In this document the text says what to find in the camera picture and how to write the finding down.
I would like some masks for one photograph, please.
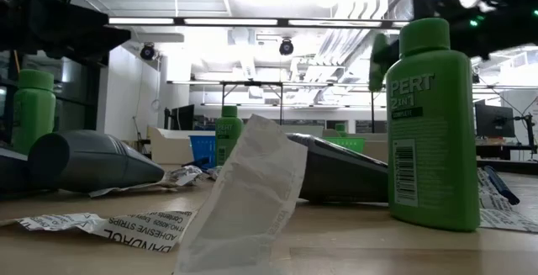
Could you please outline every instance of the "gray plastic device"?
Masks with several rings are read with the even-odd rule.
[[[30,185],[91,192],[158,182],[164,170],[122,141],[91,130],[51,133],[28,155]]]
[[[388,166],[312,135],[287,134],[309,149],[300,198],[313,203],[386,203]]]

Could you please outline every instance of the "wooden table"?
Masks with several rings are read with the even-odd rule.
[[[538,177],[504,176],[527,216],[538,213]],[[180,193],[137,193],[88,199],[51,193],[0,203],[2,219],[93,212],[102,217],[157,210],[195,210],[211,186]],[[89,235],[0,228],[0,274],[170,275],[177,257],[143,251]],[[538,235],[479,229],[454,233],[409,225],[384,207],[298,204],[273,247],[281,274],[484,274],[538,273]]]

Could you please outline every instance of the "white paper wrapper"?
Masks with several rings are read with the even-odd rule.
[[[88,195],[90,195],[91,198],[96,198],[110,192],[124,192],[128,190],[140,190],[153,187],[179,188],[193,184],[194,180],[196,180],[196,178],[198,178],[201,174],[203,174],[203,172],[199,168],[195,166],[186,166],[181,169],[166,172],[160,182],[144,183],[127,188],[106,188],[90,192]]]
[[[253,115],[185,231],[175,275],[271,273],[273,241],[295,209],[307,148]]]
[[[538,233],[538,224],[516,211],[491,183],[487,172],[478,168],[477,174],[480,227]]]
[[[153,212],[102,219],[96,214],[42,215],[5,221],[2,225],[18,222],[26,230],[59,231],[78,228],[150,251],[169,252],[179,241],[192,212]]]

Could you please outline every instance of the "dome camera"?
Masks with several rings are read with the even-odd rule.
[[[280,44],[280,51],[281,56],[289,56],[293,53],[293,44],[292,40],[290,39],[284,39],[282,40],[282,43]]]
[[[153,61],[157,58],[157,52],[155,50],[154,43],[144,43],[144,48],[140,51],[140,57],[146,61]]]

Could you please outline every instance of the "green plastic bottle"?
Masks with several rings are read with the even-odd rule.
[[[340,134],[340,137],[347,137],[347,132],[345,132],[345,124],[336,124],[335,130]]]
[[[48,72],[22,70],[13,100],[13,148],[28,155],[30,147],[54,128],[56,97],[54,76]]]
[[[223,166],[243,130],[243,121],[237,118],[237,107],[223,106],[222,117],[215,125],[216,161],[217,166]]]
[[[471,65],[450,50],[449,24],[421,19],[400,32],[387,73],[389,206],[397,219],[444,230],[480,223]]]

